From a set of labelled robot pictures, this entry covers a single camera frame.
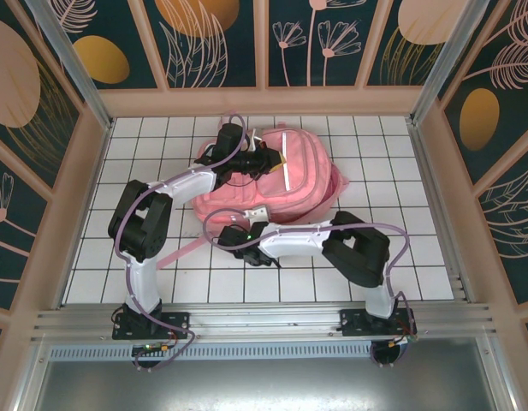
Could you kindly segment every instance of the metal bracket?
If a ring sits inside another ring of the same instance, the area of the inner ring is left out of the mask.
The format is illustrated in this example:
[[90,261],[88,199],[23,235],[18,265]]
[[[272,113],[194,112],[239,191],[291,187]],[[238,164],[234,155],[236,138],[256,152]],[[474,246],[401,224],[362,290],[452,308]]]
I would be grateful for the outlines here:
[[[341,310],[340,323],[341,327],[337,330],[344,337],[401,336],[405,334],[403,325],[408,327],[410,324],[405,308],[395,309],[390,319],[372,317],[364,309]],[[414,324],[414,334],[417,333],[418,329]]]
[[[115,317],[116,321],[113,325],[113,332],[111,338],[114,340],[169,340],[169,329],[159,327],[151,334],[148,331],[140,328],[134,329],[128,322],[128,317],[124,313],[118,313]],[[189,329],[189,313],[162,313],[161,321],[174,327]],[[179,340],[187,339],[187,333],[176,332]]]

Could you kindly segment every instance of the grid floor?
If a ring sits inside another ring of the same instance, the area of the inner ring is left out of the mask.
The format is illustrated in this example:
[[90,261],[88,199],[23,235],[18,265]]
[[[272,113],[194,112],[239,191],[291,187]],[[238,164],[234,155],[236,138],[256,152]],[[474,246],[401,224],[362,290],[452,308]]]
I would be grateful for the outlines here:
[[[409,300],[452,300],[435,225],[403,117],[249,116],[249,128],[279,122],[319,135],[351,181],[337,209],[365,221],[403,227],[409,252],[392,271],[395,290]],[[219,117],[146,117],[116,120],[63,303],[121,303],[127,290],[122,261],[106,230],[125,184],[153,182],[182,172],[201,145],[217,134]],[[202,234],[191,205],[173,211],[161,256]],[[403,239],[391,235],[391,253]],[[256,268],[205,245],[157,274],[163,302],[363,301],[323,257],[292,257],[282,268]]]

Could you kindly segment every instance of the purple cable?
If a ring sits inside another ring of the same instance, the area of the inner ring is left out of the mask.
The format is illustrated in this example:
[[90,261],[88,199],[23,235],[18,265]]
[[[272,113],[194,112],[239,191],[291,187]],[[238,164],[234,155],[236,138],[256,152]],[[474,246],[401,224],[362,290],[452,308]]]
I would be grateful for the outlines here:
[[385,223],[351,223],[351,224],[342,224],[342,225],[331,225],[329,227],[320,227],[318,229],[316,229],[316,228],[279,229],[279,230],[274,231],[272,233],[268,233],[266,235],[262,235],[259,238],[255,238],[254,240],[251,240],[251,241],[246,242],[244,244],[241,244],[239,246],[222,246],[222,245],[216,244],[214,242],[214,238],[212,237],[211,233],[207,230],[206,226],[209,223],[209,220],[211,218],[213,218],[214,216],[216,216],[216,214],[218,214],[220,212],[225,212],[225,211],[226,212],[234,212],[234,213],[240,214],[242,216],[245,215],[244,211],[238,210],[236,208],[222,208],[220,210],[215,210],[215,211],[211,212],[208,216],[206,216],[205,220],[203,221],[203,235],[205,236],[206,240],[213,247],[220,248],[221,250],[224,250],[224,251],[240,250],[242,248],[246,248],[246,247],[250,247],[250,246],[252,246],[254,244],[258,244],[259,242],[261,242],[262,240],[265,240],[266,238],[270,238],[270,237],[273,237],[275,235],[280,235],[280,234],[288,234],[288,233],[317,233],[317,232],[320,232],[320,231],[335,231],[337,229],[370,229],[370,228],[372,228],[372,229],[391,229],[391,230],[396,231],[397,233],[401,234],[402,236],[404,236],[404,240],[405,240],[404,246],[399,251],[399,253],[391,260],[391,263],[388,264],[387,267],[385,267],[384,276],[385,276],[385,283],[387,284],[387,289],[388,289],[389,295],[391,297],[395,298],[395,299],[402,298],[402,300],[404,301],[404,304],[406,306],[406,310],[408,311],[408,322],[410,323],[410,332],[413,334],[414,319],[413,319],[413,316],[412,316],[412,312],[410,311],[410,306],[408,305],[408,300],[407,300],[406,296],[404,295],[404,293],[402,291],[400,291],[399,294],[394,295],[393,286],[391,285],[391,270],[393,270],[393,267],[395,266],[395,264],[397,264],[397,262],[400,260],[402,255],[406,252],[406,250],[410,246],[410,237],[408,236],[408,233],[405,230],[400,229],[399,227],[395,227],[394,225],[385,224]]
[[[159,184],[157,184],[156,186],[152,187],[152,188],[149,188],[148,190],[144,191],[144,193],[142,193],[135,201],[134,203],[130,206],[130,208],[128,209],[127,211],[127,214],[125,215],[125,217],[122,219],[121,221],[121,224],[119,225],[119,230],[117,230],[117,236],[116,236],[116,240],[115,240],[115,244],[114,244],[114,250],[116,252],[116,255],[117,257],[119,257],[120,259],[124,260],[125,261],[125,264],[126,264],[126,277],[127,277],[127,290],[128,290],[128,293],[131,297],[131,299],[133,300],[133,303],[134,305],[136,306],[136,308],[138,308],[138,310],[140,311],[140,313],[146,317],[147,319],[149,319],[150,321],[152,321],[153,323],[157,324],[157,325],[161,325],[162,327],[165,327],[165,328],[168,328],[169,330],[171,331],[176,331],[176,332],[183,332],[185,334],[189,334],[190,336],[190,339],[189,341],[184,344],[184,346],[182,348],[180,348],[178,350],[178,352],[176,352],[175,354],[173,354],[169,359],[167,360],[164,360],[164,361],[161,361],[159,362],[156,366],[154,366],[153,368],[147,368],[147,371],[148,372],[151,372],[151,370],[157,370],[159,368],[162,368],[164,366],[167,366],[169,363],[171,363],[172,361],[174,361],[178,356],[180,356],[186,349],[187,347],[189,347],[192,343],[193,343],[193,340],[195,339],[195,333],[191,330],[185,330],[183,328],[180,328],[180,327],[175,327],[173,325],[169,325],[167,323],[164,323],[163,321],[160,321],[154,317],[152,317],[139,303],[139,301],[136,299],[136,296],[134,295],[134,292],[133,292],[133,285],[131,284],[131,281],[130,281],[130,262],[128,260],[127,257],[125,257],[124,255],[121,254],[121,250],[119,249],[119,244],[120,244],[120,239],[122,237],[122,234],[123,234],[123,231],[125,230],[125,226],[127,225],[127,221],[128,219],[135,213],[136,211],[136,207],[138,207],[138,205],[142,202],[142,200],[147,197],[148,195],[150,195],[151,193],[154,193],[155,191],[157,191],[159,188],[162,188],[162,187],[165,187],[167,186],[168,184],[171,184],[173,182],[175,182],[176,180],[184,177],[184,176],[189,176],[193,173],[199,173],[201,171],[205,171],[205,170],[208,170],[208,169],[211,169],[211,168],[214,168],[214,167],[217,167],[218,165],[222,165],[224,163],[227,163],[231,158],[233,158],[233,156],[241,149],[243,143],[245,142],[245,139],[244,139],[244,136],[246,135],[246,124],[245,124],[245,120],[243,119],[243,117],[239,116],[238,114],[233,114],[232,116],[229,117],[229,122],[231,122],[233,120],[234,117],[237,117],[240,119],[240,124],[243,128],[243,138],[240,139],[239,141],[239,145],[234,149],[234,151],[229,154],[224,160],[220,160],[218,161],[217,163],[214,163],[214,164],[210,164],[210,165],[206,165],[206,166],[203,166],[203,167],[200,167],[200,168],[197,168],[197,169],[190,169],[190,170],[187,170],[181,174],[179,174],[178,176],[174,176],[174,177],[171,177],[169,178],[168,180],[164,181],[164,182],[160,182]],[[138,357],[134,359],[134,364],[136,365],[138,371],[141,371],[142,370],[142,367],[141,365],[139,364],[138,362]]]

